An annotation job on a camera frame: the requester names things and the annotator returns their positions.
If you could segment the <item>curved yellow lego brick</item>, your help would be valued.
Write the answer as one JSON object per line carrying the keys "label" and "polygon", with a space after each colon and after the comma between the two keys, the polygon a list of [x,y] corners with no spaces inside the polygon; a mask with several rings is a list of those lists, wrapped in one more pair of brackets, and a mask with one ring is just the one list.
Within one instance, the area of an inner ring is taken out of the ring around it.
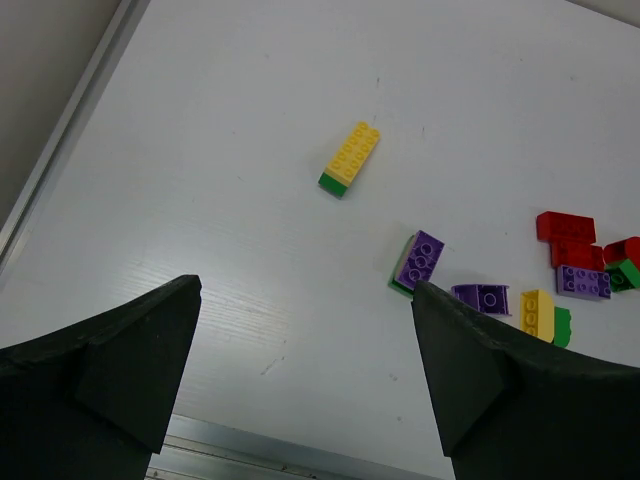
{"label": "curved yellow lego brick", "polygon": [[531,290],[520,295],[520,330],[547,343],[555,334],[555,306],[544,290]]}

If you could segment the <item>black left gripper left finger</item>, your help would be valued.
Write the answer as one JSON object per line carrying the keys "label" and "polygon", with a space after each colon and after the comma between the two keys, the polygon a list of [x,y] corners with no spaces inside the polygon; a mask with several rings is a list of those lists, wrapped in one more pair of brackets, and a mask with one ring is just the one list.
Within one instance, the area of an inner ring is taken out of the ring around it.
{"label": "black left gripper left finger", "polygon": [[2,349],[2,478],[144,478],[165,439],[201,289],[182,275]]}

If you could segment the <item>curved purple lego brick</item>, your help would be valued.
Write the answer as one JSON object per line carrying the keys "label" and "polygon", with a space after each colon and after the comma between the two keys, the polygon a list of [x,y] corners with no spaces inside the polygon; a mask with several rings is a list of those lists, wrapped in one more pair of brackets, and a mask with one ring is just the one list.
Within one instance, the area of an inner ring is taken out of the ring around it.
{"label": "curved purple lego brick", "polygon": [[510,316],[508,289],[508,285],[458,284],[451,288],[451,293],[480,313]]}

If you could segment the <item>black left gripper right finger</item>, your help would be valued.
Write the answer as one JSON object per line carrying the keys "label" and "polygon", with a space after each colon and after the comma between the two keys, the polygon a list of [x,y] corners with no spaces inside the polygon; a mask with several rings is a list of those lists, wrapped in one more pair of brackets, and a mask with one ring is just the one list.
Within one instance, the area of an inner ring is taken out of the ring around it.
{"label": "black left gripper right finger", "polygon": [[459,479],[635,479],[639,371],[546,343],[416,286],[443,453]]}

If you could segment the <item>small curved green brick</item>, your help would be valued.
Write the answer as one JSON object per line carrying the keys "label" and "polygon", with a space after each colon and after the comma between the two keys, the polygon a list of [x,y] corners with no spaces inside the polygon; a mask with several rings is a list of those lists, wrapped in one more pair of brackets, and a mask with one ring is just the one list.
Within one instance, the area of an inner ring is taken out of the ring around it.
{"label": "small curved green brick", "polygon": [[560,348],[566,348],[571,339],[571,313],[569,309],[554,308],[554,337],[553,344]]}

